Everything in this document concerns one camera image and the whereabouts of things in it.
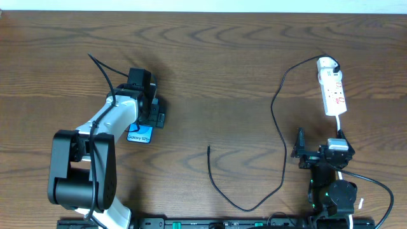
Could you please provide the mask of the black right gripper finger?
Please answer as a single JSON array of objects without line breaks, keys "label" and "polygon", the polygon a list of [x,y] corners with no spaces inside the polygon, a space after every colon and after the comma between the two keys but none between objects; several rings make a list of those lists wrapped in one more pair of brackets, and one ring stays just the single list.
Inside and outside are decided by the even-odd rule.
[{"label": "black right gripper finger", "polygon": [[294,145],[294,152],[300,152],[305,150],[305,136],[304,136],[304,131],[300,127],[298,129],[298,135],[296,139],[296,143]]},{"label": "black right gripper finger", "polygon": [[337,131],[337,138],[341,140],[341,142],[344,142],[348,148],[351,148],[350,143],[348,142],[347,138],[345,137],[345,134],[342,129]]}]

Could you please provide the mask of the blue Samsung Galaxy smartphone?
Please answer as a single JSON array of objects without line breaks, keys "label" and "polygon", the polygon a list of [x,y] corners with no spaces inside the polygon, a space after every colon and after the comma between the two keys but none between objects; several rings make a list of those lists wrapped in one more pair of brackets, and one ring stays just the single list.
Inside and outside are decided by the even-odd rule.
[{"label": "blue Samsung Galaxy smartphone", "polygon": [[133,123],[128,128],[127,140],[131,142],[149,144],[151,142],[152,133],[153,127]]}]

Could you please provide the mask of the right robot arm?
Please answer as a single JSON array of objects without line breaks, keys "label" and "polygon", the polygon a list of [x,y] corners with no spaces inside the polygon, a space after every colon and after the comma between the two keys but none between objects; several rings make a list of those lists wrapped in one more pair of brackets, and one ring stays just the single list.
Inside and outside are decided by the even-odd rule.
[{"label": "right robot arm", "polygon": [[315,214],[308,219],[310,228],[353,227],[349,216],[354,213],[357,186],[338,179],[336,173],[348,165],[354,154],[342,130],[337,131],[335,138],[321,144],[317,151],[309,151],[305,147],[305,133],[302,128],[298,129],[291,156],[300,159],[299,168],[311,172],[308,201]]}]

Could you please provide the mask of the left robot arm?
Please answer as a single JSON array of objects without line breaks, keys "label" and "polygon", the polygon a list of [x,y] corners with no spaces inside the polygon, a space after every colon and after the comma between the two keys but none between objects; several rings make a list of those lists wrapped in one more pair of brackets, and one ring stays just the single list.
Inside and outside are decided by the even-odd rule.
[{"label": "left robot arm", "polygon": [[165,113],[149,71],[131,68],[104,106],[75,130],[53,136],[48,200],[83,219],[61,219],[57,228],[139,228],[141,221],[116,196],[115,144],[125,133],[163,128]]}]

